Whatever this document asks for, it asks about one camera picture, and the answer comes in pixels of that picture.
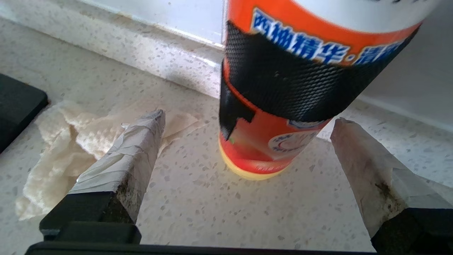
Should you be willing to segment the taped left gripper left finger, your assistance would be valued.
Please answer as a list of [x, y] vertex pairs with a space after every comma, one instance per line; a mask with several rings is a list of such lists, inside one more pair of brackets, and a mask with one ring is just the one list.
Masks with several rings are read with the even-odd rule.
[[73, 188], [40, 222], [54, 240], [72, 222], [134, 224], [160, 151], [165, 111], [138, 118], [110, 150], [82, 173]]

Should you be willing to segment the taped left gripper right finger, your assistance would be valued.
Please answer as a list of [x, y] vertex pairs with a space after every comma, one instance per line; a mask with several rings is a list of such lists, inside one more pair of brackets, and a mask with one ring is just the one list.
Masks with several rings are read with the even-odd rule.
[[451, 255], [452, 188], [409, 170], [358, 123], [330, 136], [372, 246], [379, 255]]

